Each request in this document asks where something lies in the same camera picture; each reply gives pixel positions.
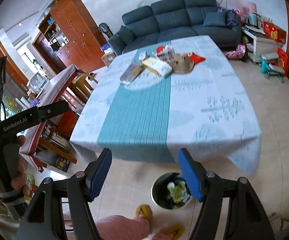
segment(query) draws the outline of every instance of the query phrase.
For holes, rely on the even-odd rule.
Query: sofa backrest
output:
[[[143,6],[124,14],[122,21],[128,29],[132,30],[137,38],[159,32],[150,6]]]
[[[151,5],[160,31],[190,26],[183,0],[162,0]]]
[[[206,13],[217,11],[216,0],[183,0],[191,26],[203,24]]]

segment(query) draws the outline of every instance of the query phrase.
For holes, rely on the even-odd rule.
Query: plastic container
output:
[[[192,196],[179,207],[176,205],[172,199],[168,199],[168,195],[170,194],[167,185],[170,182],[173,182],[175,185],[178,185],[180,181],[185,181],[182,177],[182,174],[177,171],[171,171],[162,174],[158,177],[154,184],[151,187],[151,199],[152,201],[160,208],[164,210],[180,210],[185,208],[192,200]]]

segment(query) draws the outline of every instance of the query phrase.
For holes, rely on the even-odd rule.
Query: pink pants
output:
[[[145,219],[129,219],[123,216],[110,216],[95,222],[100,236],[104,240],[142,240],[149,236],[150,225]],[[152,240],[171,240],[158,233]]]

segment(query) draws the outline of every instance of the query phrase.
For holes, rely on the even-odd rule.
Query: screw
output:
[[[44,180],[43,180],[43,183],[44,184],[49,184],[50,182],[52,182],[52,178],[45,178]]]
[[[215,173],[213,171],[207,171],[206,175],[208,178],[214,178],[215,177]]]
[[[244,178],[244,177],[241,177],[241,178],[239,179],[239,181],[240,181],[242,184],[247,184],[247,183],[248,183],[248,180],[247,180],[246,178]]]
[[[78,172],[76,173],[76,177],[77,177],[77,178],[82,178],[84,175],[85,175],[85,174],[84,174],[83,171],[78,171]]]

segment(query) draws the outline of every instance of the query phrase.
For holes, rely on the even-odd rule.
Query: sofa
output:
[[[162,0],[143,6],[122,16],[125,26],[108,43],[116,55],[152,44],[179,38],[209,35],[221,49],[236,48],[241,43],[240,16],[226,10],[226,21],[235,26],[206,26],[217,17],[216,0]]]

